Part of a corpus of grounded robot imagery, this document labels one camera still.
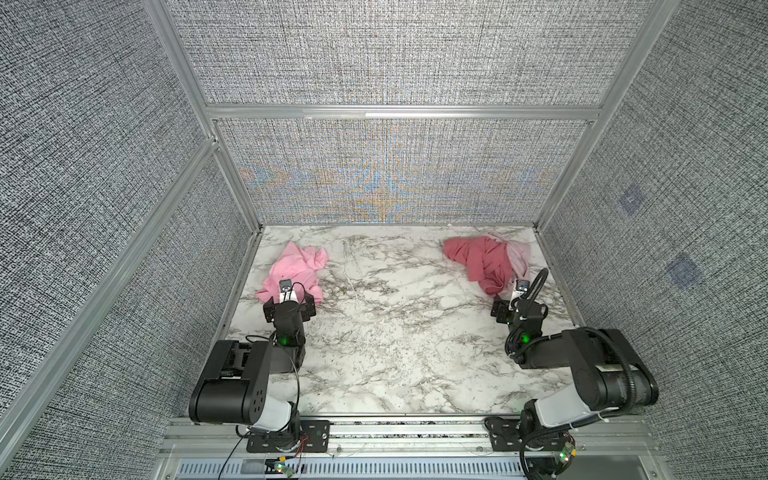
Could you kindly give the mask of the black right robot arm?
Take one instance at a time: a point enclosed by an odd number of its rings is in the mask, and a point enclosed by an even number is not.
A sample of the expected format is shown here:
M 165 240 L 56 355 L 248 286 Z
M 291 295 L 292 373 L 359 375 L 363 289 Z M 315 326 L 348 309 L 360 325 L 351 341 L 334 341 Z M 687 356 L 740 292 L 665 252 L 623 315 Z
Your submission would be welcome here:
M 522 369 L 567 368 L 572 383 L 529 401 L 520 414 L 523 434 L 574 428 L 655 404 L 659 387 L 617 329 L 579 327 L 545 335 L 548 306 L 526 294 L 494 298 L 491 316 L 508 327 L 505 355 Z

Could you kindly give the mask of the light pink cloth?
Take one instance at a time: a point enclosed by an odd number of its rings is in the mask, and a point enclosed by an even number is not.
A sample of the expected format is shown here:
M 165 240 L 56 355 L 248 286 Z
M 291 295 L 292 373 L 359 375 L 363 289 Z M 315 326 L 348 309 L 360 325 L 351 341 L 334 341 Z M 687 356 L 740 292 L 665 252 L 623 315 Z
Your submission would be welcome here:
M 279 282 L 291 280 L 300 283 L 298 298 L 304 299 L 309 293 L 316 303 L 324 300 L 324 292 L 319 285 L 318 272 L 323 270 L 329 261 L 328 253 L 319 247 L 301 247 L 289 241 L 279 258 L 272 265 L 267 278 L 262 283 L 262 290 L 256 293 L 257 298 L 266 303 L 279 297 Z

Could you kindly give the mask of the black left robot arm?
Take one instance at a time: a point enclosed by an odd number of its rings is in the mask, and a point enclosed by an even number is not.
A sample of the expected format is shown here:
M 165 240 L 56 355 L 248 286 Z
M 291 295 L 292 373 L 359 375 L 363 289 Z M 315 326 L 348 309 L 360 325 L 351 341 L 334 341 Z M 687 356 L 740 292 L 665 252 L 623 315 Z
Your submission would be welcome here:
M 264 315 L 274 327 L 268 337 L 219 340 L 192 391 L 188 415 L 196 423 L 245 425 L 265 434 L 296 435 L 297 399 L 278 400 L 268 393 L 270 376 L 296 376 L 306 355 L 304 324 L 316 315 L 315 298 L 289 290 L 270 298 Z

